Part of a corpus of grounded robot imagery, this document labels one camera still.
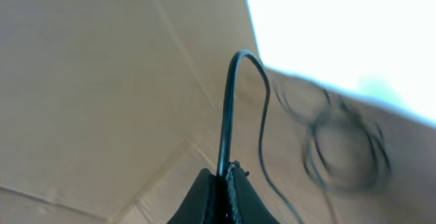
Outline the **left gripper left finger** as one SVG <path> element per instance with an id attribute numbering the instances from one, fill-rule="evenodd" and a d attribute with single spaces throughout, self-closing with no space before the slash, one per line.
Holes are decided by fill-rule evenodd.
<path id="1" fill-rule="evenodd" d="M 215 223 L 215 200 L 215 176 L 203 168 L 168 224 Z"/>

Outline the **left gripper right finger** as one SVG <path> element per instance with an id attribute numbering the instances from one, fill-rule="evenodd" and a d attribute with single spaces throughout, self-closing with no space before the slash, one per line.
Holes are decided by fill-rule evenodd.
<path id="1" fill-rule="evenodd" d="M 248 175 L 238 161 L 229 164 L 226 182 L 233 223 L 279 224 L 261 201 Z"/>

